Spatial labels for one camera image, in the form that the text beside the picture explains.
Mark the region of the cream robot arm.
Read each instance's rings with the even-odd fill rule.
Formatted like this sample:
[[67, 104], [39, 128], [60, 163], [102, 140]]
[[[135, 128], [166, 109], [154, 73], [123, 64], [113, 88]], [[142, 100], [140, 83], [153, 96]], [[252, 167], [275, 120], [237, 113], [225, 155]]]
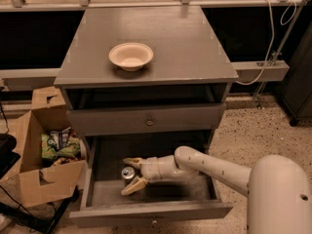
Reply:
[[173, 155], [126, 158], [124, 163], [140, 174], [125, 186], [123, 195], [149, 183], [191, 179], [203, 173], [247, 197], [247, 234], [312, 234], [310, 179], [287, 157], [264, 156], [248, 168], [180, 146]]

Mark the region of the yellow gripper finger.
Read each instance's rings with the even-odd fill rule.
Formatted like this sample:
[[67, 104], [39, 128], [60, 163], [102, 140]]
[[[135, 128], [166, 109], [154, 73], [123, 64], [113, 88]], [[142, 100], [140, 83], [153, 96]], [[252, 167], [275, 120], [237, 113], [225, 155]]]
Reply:
[[143, 159], [140, 158], [140, 157], [135, 157], [135, 158], [124, 158], [123, 159], [123, 162], [126, 164], [126, 165], [129, 165], [129, 166], [132, 166], [138, 170], [141, 169], [141, 166], [143, 164]]
[[136, 176], [122, 191], [123, 196], [131, 195], [147, 185], [148, 181], [144, 177]]

